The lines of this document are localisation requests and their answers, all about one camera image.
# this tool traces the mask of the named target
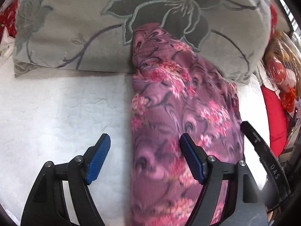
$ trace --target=red cushion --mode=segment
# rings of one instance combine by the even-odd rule
[[[286,144],[287,117],[283,111],[276,93],[265,86],[261,86],[266,111],[268,114],[268,127],[270,129],[270,147],[274,155],[278,157]]]

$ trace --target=bed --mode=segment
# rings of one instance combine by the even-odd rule
[[[17,224],[43,164],[49,160],[68,162],[94,145],[102,133],[108,133],[111,149],[89,189],[106,225],[125,225],[131,78],[132,74],[62,69],[36,69],[14,78],[12,57],[0,62],[0,202]],[[238,93],[242,120],[249,121],[269,144],[267,113],[257,78],[252,75],[249,85],[239,85]],[[266,172],[246,138],[245,157],[262,188]],[[76,223],[68,190],[65,196],[70,219]]]

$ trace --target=red round object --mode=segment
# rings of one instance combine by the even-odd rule
[[[268,61],[266,70],[276,84],[281,84],[286,78],[285,67],[276,57],[273,57]]]

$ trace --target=screw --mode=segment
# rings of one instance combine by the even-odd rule
[[[51,167],[52,166],[52,161],[47,161],[45,164],[44,164],[44,166],[45,167]]]
[[[242,167],[246,166],[246,162],[243,160],[239,161],[238,164],[241,165]]]
[[[214,155],[209,155],[208,161],[214,162],[214,161],[216,161],[216,157]]]
[[[76,156],[76,157],[74,158],[74,160],[77,161],[77,162],[81,162],[83,159],[84,159],[84,158],[83,158],[82,155],[78,155],[78,156]]]

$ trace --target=transparent plastic bag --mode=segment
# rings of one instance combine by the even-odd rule
[[[290,112],[296,96],[301,96],[301,53],[284,32],[276,30],[264,60],[271,81],[281,91],[282,106]]]

